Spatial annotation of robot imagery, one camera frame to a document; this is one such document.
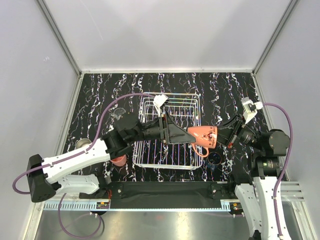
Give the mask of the orange ceramic mug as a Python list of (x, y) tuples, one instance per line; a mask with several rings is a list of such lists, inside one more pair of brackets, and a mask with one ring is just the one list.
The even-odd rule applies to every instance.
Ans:
[[(217, 126), (193, 126), (187, 129), (187, 132), (195, 138), (195, 142), (191, 143), (194, 152), (201, 158), (209, 155), (209, 149), (215, 149), (218, 142)], [(205, 149), (206, 153), (202, 154), (197, 147)]]

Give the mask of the pink plastic cup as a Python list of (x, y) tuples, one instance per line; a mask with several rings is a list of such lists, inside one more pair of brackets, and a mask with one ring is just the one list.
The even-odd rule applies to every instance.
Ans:
[(110, 160), (111, 163), (117, 167), (123, 167), (127, 162), (127, 155), (122, 155), (120, 157), (114, 158)]

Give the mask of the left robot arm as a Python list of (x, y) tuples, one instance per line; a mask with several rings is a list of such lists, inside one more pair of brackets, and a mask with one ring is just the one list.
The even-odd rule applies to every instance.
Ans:
[(168, 113), (153, 121), (142, 123), (132, 112), (124, 113), (115, 121), (112, 130), (95, 142), (73, 151), (42, 158), (39, 154), (28, 160), (27, 181), (31, 201), (40, 203), (57, 193), (83, 193), (101, 199), (107, 195), (108, 184), (98, 173), (72, 173), (102, 162), (126, 163), (135, 142), (159, 140), (164, 144), (191, 144), (195, 137), (172, 120)]

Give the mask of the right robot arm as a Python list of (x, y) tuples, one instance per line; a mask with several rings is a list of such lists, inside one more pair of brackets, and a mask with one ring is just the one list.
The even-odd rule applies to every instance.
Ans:
[(248, 159), (250, 175), (230, 176), (226, 192), (238, 199), (249, 227), (251, 240), (289, 240), (281, 198), (284, 168), (280, 157), (288, 156), (290, 137), (279, 129), (257, 131), (241, 115), (217, 128), (217, 142), (231, 148), (242, 143), (257, 151)]

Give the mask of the clear glass cup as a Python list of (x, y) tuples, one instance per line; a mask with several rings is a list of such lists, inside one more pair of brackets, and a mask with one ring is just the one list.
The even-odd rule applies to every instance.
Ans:
[(113, 111), (112, 117), (118, 121), (126, 112), (124, 108), (118, 107)]

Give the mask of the stainless steel cup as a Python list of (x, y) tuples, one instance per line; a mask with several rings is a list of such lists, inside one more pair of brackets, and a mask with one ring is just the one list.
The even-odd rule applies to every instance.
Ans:
[(90, 144), (92, 143), (92, 141), (88, 138), (82, 138), (80, 140), (78, 140), (75, 144), (75, 149), (80, 149), (82, 147), (85, 147), (85, 146), (89, 146)]

